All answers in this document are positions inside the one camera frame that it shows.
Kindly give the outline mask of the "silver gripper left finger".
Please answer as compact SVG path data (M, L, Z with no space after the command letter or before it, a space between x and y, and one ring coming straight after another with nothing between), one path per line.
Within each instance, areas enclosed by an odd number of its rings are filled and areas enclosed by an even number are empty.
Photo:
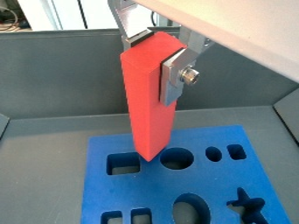
M107 0L122 34L124 50L149 39L154 32L149 29L151 22L145 18L146 8L134 0Z

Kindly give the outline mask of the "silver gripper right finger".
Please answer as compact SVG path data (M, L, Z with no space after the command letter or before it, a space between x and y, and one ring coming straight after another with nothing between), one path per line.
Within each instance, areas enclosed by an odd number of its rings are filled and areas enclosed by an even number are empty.
M179 40L186 47L162 62L161 102L170 106L183 94L183 86L194 85L201 72L194 68L197 59L215 42L187 27L181 28Z

